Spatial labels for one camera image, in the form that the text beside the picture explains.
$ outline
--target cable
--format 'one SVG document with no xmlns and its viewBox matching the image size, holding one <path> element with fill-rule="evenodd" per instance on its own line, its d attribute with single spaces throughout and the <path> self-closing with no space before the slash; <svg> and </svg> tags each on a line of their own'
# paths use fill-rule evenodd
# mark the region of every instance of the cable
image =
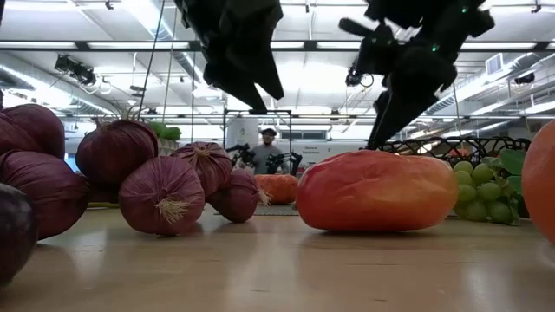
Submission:
<svg viewBox="0 0 555 312">
<path fill-rule="evenodd" d="M 137 120 L 140 120 L 140 111 L 142 111 L 142 105 L 145 101 L 145 93 L 147 92 L 148 76 L 150 75 L 150 69 L 153 66 L 154 51 L 156 48 L 156 43 L 158 42 L 158 35 L 160 34 L 160 26 L 162 24 L 162 18 L 164 17 L 164 7 L 166 6 L 166 0 L 162 1 L 162 9 L 160 10 L 160 18 L 158 19 L 158 26 L 156 27 L 156 36 L 154 36 L 153 52 L 150 54 L 150 61 L 148 61 L 147 76 L 145 77 L 145 84 L 142 88 L 142 96 L 140 97 L 139 113 L 137 114 Z"/>
<path fill-rule="evenodd" d="M 61 75 L 60 77 L 58 77 L 58 79 L 56 79 L 51 85 L 49 85 L 49 88 L 54 87 L 54 85 L 55 85 L 56 83 L 58 83 L 58 82 L 59 82 L 65 75 L 67 75 L 67 74 L 68 74 L 68 72 L 63 73 L 63 75 Z"/>
<path fill-rule="evenodd" d="M 374 85 L 374 75 L 370 74 L 370 77 L 372 77 L 372 82 L 371 82 L 368 86 L 365 86 L 364 84 L 362 84 L 362 81 L 361 81 L 361 83 L 360 83 L 361 86 L 363 86 L 363 87 L 365 87 L 365 88 L 370 88 L 370 87 L 372 87 L 372 86 Z"/>
<path fill-rule="evenodd" d="M 197 52 L 193 52 L 193 68 L 197 67 Z M 191 143 L 193 143 L 193 135 L 194 135 L 194 79 L 197 75 L 197 71 L 194 70 L 193 71 L 193 77 L 191 79 Z"/>
<path fill-rule="evenodd" d="M 172 53 L 173 53 L 173 40 L 175 39 L 175 27 L 177 26 L 177 8 L 175 8 L 175 14 L 173 15 L 173 33 L 172 33 L 172 47 L 170 48 L 170 64 L 167 67 L 167 79 L 166 79 L 166 95 L 164 96 L 164 111 L 162 112 L 162 123 L 166 119 L 166 106 L 167 106 L 167 92 L 170 89 L 170 77 L 172 74 Z"/>
</svg>

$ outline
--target green grape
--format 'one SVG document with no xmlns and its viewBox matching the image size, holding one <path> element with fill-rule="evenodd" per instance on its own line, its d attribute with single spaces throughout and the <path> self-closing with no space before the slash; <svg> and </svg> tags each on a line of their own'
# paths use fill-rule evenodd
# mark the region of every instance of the green grape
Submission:
<svg viewBox="0 0 555 312">
<path fill-rule="evenodd" d="M 476 190 L 470 185 L 459 185 L 459 201 L 470 201 L 476 198 Z"/>
<path fill-rule="evenodd" d="M 501 190 L 501 187 L 494 182 L 487 182 L 478 189 L 478 196 L 485 201 L 494 201 L 501 196 L 502 193 L 503 190 Z"/>
<path fill-rule="evenodd" d="M 454 175 L 457 177 L 459 185 L 473 185 L 472 177 L 468 172 L 459 171 L 455 172 Z"/>
<path fill-rule="evenodd" d="M 479 164 L 472 171 L 472 179 L 476 185 L 486 183 L 493 178 L 493 172 L 486 164 Z"/>
<path fill-rule="evenodd" d="M 457 216 L 461 217 L 461 218 L 466 218 L 467 217 L 467 204 L 468 202 L 457 202 L 457 204 L 455 204 L 453 211 L 454 214 L 456 214 Z"/>
<path fill-rule="evenodd" d="M 487 209 L 483 201 L 477 199 L 467 205 L 467 219 L 477 222 L 487 221 Z"/>
<path fill-rule="evenodd" d="M 487 213 L 492 221 L 501 224 L 513 222 L 513 212 L 509 206 L 498 201 L 487 203 Z"/>
<path fill-rule="evenodd" d="M 467 172 L 468 174 L 472 174 L 472 164 L 469 163 L 468 161 L 460 161 L 457 163 L 457 165 L 455 165 L 453 167 L 453 170 L 455 172 L 459 172 L 459 171 L 464 171 Z"/>
</svg>

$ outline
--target man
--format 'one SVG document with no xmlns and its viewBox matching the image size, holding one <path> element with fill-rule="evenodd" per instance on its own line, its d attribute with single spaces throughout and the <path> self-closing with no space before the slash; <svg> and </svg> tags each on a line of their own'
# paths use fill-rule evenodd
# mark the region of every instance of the man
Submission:
<svg viewBox="0 0 555 312">
<path fill-rule="evenodd" d="M 265 129 L 261 132 L 263 144 L 255 146 L 252 148 L 254 152 L 254 174 L 266 174 L 268 172 L 268 166 L 266 165 L 266 160 L 270 155 L 282 154 L 282 151 L 273 146 L 272 143 L 276 139 L 276 131 L 271 128 Z M 285 162 L 281 165 L 281 169 L 284 172 L 289 172 L 289 167 Z"/>
</svg>

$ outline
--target table surface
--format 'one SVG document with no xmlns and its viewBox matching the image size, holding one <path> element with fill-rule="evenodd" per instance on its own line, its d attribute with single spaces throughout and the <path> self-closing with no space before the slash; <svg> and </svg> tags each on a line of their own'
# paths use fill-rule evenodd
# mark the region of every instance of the table surface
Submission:
<svg viewBox="0 0 555 312">
<path fill-rule="evenodd" d="M 449 219 L 425 231 L 333 234 L 299 217 L 156 237 L 88 211 L 42 241 L 3 312 L 555 310 L 555 248 L 520 227 Z"/>
</svg>

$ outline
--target large tomato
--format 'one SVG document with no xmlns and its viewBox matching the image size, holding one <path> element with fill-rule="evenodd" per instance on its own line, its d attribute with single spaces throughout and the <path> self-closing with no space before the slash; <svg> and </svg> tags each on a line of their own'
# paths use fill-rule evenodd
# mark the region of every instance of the large tomato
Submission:
<svg viewBox="0 0 555 312">
<path fill-rule="evenodd" d="M 555 121 L 539 130 L 526 153 L 522 191 L 530 218 L 555 244 Z"/>
<path fill-rule="evenodd" d="M 285 205 L 295 201 L 297 196 L 297 178 L 289 174 L 259 174 L 255 176 L 258 187 L 274 205 Z"/>
<path fill-rule="evenodd" d="M 441 160 L 358 151 L 310 167 L 299 181 L 297 209 L 321 230 L 419 230 L 443 221 L 458 192 Z"/>
</svg>

